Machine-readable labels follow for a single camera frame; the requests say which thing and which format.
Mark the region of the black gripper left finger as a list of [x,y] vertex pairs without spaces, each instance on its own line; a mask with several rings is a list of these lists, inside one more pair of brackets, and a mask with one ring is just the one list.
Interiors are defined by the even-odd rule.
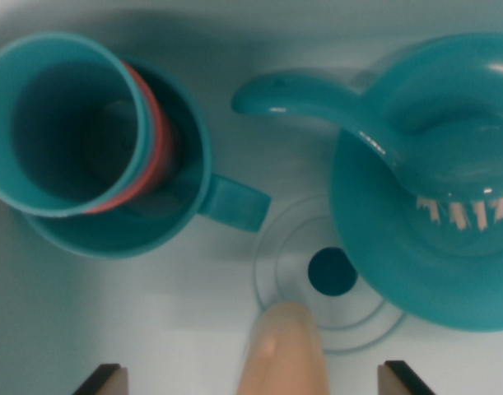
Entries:
[[128,395],[128,369],[120,364],[101,364],[73,395]]

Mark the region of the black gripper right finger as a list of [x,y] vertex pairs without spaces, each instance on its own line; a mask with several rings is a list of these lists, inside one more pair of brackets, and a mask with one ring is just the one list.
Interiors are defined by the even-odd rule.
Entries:
[[404,360],[386,360],[378,366],[377,379],[379,395],[435,395]]

